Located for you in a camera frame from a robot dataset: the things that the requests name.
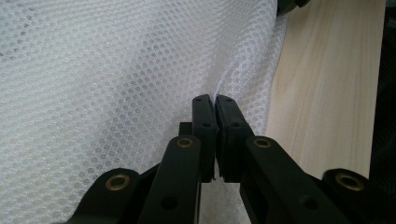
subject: wood grain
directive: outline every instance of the wood grain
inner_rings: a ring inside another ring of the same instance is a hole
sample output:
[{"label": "wood grain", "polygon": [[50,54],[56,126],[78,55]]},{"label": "wood grain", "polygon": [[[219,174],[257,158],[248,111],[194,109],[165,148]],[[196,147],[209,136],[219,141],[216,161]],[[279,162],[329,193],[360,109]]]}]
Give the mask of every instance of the wood grain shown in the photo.
[{"label": "wood grain", "polygon": [[385,1],[312,0],[290,13],[266,135],[309,174],[368,176]]}]

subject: mesh laundry bag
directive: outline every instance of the mesh laundry bag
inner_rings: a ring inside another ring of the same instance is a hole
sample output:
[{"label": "mesh laundry bag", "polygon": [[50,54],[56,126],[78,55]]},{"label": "mesh laundry bag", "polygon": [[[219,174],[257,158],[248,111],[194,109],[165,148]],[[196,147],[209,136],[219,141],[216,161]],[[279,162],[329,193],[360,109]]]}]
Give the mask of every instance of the mesh laundry bag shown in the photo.
[{"label": "mesh laundry bag", "polygon": [[[263,134],[285,27],[276,0],[1,1],[0,223],[65,222],[102,173],[145,172],[197,95]],[[221,178],[200,216],[248,222]]]}]

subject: white mesh fabric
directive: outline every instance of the white mesh fabric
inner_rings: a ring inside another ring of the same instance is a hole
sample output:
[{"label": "white mesh fabric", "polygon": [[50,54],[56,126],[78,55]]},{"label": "white mesh fabric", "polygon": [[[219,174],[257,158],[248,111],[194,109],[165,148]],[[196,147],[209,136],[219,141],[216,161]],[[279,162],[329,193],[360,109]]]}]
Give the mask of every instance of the white mesh fabric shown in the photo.
[{"label": "white mesh fabric", "polygon": [[[233,97],[263,134],[286,18],[267,1],[0,1],[0,223],[69,219],[102,173],[157,164],[191,99]],[[244,223],[204,184],[201,223]]]}]

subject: white cloth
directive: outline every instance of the white cloth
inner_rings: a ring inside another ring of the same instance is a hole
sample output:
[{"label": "white cloth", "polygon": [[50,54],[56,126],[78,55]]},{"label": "white cloth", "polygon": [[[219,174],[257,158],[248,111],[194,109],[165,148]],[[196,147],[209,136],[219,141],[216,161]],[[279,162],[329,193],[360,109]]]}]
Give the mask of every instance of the white cloth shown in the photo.
[{"label": "white cloth", "polygon": [[[286,17],[262,1],[0,1],[0,223],[70,218],[102,173],[145,172],[233,97],[263,134]],[[236,185],[204,184],[201,223],[244,223]]]}]

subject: light wood surface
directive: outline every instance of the light wood surface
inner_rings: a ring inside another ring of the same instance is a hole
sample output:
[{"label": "light wood surface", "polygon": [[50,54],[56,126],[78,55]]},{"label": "light wood surface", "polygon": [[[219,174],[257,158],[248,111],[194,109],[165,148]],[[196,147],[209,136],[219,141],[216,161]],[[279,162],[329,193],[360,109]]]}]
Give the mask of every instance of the light wood surface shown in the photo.
[{"label": "light wood surface", "polygon": [[266,135],[309,174],[368,176],[385,1],[311,0],[294,9]]}]

